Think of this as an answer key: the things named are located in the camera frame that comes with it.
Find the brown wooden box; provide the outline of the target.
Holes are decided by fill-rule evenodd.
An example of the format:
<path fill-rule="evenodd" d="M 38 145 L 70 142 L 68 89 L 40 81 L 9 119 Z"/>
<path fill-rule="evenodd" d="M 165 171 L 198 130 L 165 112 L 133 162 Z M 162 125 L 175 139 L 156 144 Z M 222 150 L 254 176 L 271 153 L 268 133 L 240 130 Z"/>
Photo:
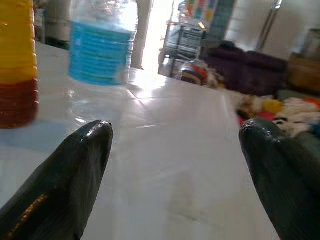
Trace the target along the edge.
<path fill-rule="evenodd" d="M 293 53 L 288 61 L 287 80 L 294 89 L 320 95 L 320 61 Z"/>

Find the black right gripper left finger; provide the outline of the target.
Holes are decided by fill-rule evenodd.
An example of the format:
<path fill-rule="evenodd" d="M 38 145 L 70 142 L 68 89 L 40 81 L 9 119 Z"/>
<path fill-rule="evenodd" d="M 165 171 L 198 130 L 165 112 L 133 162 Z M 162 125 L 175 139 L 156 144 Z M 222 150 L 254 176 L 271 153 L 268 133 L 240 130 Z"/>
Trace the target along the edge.
<path fill-rule="evenodd" d="M 103 120 L 70 134 L 0 208 L 0 240 L 81 240 L 113 136 Z"/>

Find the clear water bottle blue label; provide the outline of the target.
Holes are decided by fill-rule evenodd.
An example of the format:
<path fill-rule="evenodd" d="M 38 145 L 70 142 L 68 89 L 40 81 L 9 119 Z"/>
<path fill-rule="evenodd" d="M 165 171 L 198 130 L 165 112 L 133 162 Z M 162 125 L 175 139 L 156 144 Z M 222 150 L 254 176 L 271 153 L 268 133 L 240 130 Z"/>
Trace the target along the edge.
<path fill-rule="evenodd" d="M 68 114 L 77 124 L 115 124 L 127 88 L 138 25 L 136 0 L 71 0 Z"/>

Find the striped colourful cloth bundle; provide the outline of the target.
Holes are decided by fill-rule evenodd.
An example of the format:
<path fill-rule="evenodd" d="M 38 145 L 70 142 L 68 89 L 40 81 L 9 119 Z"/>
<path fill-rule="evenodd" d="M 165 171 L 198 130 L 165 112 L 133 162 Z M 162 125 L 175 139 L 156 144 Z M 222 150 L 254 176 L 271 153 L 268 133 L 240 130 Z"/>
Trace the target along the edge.
<path fill-rule="evenodd" d="M 183 65 L 178 79 L 210 89 L 224 89 L 226 87 L 224 77 L 216 69 L 200 67 L 194 64 Z"/>

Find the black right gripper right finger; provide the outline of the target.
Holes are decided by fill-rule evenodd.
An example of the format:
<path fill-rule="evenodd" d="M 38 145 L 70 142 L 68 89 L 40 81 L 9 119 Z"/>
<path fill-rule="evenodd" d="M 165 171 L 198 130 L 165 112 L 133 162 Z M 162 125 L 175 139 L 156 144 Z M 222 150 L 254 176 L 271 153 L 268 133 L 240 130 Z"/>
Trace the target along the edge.
<path fill-rule="evenodd" d="M 281 240 L 320 240 L 320 161 L 271 121 L 243 123 L 239 141 L 259 199 Z"/>

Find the colourful toy and clothes pile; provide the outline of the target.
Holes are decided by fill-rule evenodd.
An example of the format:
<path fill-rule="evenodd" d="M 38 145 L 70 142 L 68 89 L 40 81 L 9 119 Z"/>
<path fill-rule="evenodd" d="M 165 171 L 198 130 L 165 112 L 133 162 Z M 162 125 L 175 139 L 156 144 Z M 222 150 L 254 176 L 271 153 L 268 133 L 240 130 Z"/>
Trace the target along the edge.
<path fill-rule="evenodd" d="M 270 96 L 246 95 L 236 107 L 238 122 L 261 118 L 273 122 L 290 137 L 311 133 L 320 139 L 320 99 L 288 97 L 284 100 Z"/>

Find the colourful wall poster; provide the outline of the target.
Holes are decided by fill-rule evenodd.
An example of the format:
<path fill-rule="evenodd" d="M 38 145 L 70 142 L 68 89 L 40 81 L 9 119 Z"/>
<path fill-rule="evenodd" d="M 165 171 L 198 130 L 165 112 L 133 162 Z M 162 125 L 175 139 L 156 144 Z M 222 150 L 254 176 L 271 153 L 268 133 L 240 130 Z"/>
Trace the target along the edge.
<path fill-rule="evenodd" d="M 185 0 L 185 16 L 211 23 L 219 0 Z"/>

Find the yellow and red bottle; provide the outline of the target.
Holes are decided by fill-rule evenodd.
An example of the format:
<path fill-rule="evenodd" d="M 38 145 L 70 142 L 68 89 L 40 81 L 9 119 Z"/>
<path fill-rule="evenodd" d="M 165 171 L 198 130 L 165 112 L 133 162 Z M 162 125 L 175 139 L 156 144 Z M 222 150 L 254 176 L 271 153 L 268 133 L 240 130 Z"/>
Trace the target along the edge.
<path fill-rule="evenodd" d="M 37 73 L 33 0 L 0 0 L 0 129 L 35 119 Z"/>

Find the dark purple sofa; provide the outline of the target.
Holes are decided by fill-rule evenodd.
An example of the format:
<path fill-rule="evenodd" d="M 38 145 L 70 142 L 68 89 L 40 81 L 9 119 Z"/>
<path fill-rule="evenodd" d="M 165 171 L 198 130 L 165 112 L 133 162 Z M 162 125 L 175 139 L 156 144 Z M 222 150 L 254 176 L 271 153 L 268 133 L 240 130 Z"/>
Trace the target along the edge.
<path fill-rule="evenodd" d="M 203 43 L 199 58 L 224 78 L 225 87 L 231 91 L 275 96 L 285 86 L 287 61 L 257 51 L 244 51 L 231 41 Z"/>

